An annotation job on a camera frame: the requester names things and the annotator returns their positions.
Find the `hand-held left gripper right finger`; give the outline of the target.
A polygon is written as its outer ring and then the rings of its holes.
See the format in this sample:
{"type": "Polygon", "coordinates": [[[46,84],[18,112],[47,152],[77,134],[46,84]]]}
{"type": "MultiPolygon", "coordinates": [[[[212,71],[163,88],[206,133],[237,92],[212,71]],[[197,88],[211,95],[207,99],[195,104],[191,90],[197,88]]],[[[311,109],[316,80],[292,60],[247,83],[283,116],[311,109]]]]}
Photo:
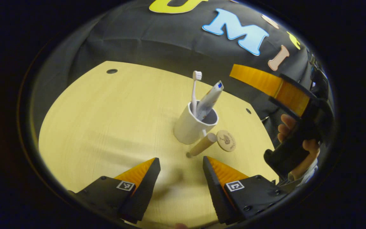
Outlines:
{"type": "Polygon", "coordinates": [[[202,168],[221,224],[251,219],[289,194],[261,175],[249,177],[209,156],[203,157],[202,168]]]}

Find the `black backdrop cloth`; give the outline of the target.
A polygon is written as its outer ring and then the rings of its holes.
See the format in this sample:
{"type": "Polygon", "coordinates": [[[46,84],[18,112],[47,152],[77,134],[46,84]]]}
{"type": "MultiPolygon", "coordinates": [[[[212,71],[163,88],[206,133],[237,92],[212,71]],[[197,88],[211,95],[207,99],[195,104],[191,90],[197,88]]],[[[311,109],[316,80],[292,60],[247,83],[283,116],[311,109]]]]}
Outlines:
{"type": "Polygon", "coordinates": [[[284,74],[319,98],[332,103],[327,77],[319,61],[291,29],[259,9],[230,0],[165,0],[161,6],[184,12],[164,13],[133,0],[95,17],[54,46],[39,71],[32,95],[32,122],[39,137],[54,101],[75,80],[105,61],[154,67],[190,77],[203,72],[202,82],[221,80],[225,91],[250,103],[264,119],[269,136],[283,110],[268,96],[229,76],[233,64],[284,74]]]}

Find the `white toothpaste tube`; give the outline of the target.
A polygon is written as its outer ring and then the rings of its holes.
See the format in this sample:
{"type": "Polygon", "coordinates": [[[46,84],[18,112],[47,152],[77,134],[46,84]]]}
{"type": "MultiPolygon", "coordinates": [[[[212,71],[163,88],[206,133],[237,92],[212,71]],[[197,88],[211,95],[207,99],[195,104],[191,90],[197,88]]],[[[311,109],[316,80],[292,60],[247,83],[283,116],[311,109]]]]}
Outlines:
{"type": "Polygon", "coordinates": [[[211,112],[224,90],[222,81],[218,81],[198,102],[196,106],[196,119],[202,121],[211,112]]]}

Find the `white cup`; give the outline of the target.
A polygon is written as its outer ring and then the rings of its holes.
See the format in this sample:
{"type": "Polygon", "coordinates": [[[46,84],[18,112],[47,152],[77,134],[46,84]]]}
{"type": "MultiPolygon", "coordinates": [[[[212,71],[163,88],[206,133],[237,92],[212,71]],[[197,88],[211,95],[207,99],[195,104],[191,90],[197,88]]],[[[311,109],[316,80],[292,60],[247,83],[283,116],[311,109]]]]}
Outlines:
{"type": "Polygon", "coordinates": [[[197,119],[191,111],[189,102],[174,125],[175,138],[186,145],[192,146],[186,156],[193,158],[200,155],[217,141],[217,136],[211,130],[218,124],[219,116],[212,109],[203,120],[197,119]]]}

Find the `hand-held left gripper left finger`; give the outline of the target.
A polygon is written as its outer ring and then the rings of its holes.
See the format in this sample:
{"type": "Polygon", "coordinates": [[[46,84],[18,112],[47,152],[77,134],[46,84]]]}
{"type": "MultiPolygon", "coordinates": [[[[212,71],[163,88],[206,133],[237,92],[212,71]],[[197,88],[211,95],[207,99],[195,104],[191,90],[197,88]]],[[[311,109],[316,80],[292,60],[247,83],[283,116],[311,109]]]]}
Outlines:
{"type": "Polygon", "coordinates": [[[144,217],[160,171],[155,157],[114,178],[101,176],[78,192],[68,192],[94,212],[136,224],[144,217]]]}

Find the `pink toothbrush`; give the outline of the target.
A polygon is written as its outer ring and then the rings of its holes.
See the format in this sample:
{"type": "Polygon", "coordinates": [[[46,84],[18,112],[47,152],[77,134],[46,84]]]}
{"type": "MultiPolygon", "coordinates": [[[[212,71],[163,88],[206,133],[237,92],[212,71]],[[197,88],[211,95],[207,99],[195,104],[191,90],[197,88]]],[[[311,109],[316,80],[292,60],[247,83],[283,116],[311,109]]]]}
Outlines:
{"type": "Polygon", "coordinates": [[[196,117],[197,100],[196,100],[196,83],[202,80],[202,72],[193,71],[192,73],[193,85],[192,85],[192,96],[191,96],[191,112],[196,117]]]}

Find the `light wooden desktop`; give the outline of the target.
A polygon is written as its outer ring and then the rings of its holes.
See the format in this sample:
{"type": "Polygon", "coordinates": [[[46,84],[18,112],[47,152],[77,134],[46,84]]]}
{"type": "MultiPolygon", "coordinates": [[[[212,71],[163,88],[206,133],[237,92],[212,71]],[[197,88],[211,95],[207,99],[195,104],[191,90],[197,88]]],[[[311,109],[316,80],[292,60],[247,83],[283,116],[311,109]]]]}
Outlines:
{"type": "Polygon", "coordinates": [[[55,100],[41,126],[39,152],[65,189],[81,191],[100,176],[117,175],[157,157],[161,171],[138,226],[172,229],[217,224],[202,157],[210,156],[248,176],[278,176],[263,154],[272,141],[250,103],[226,90],[215,110],[218,124],[236,140],[187,158],[192,145],[174,137],[174,125],[191,100],[193,80],[157,68],[106,61],[74,81],[55,100]]]}

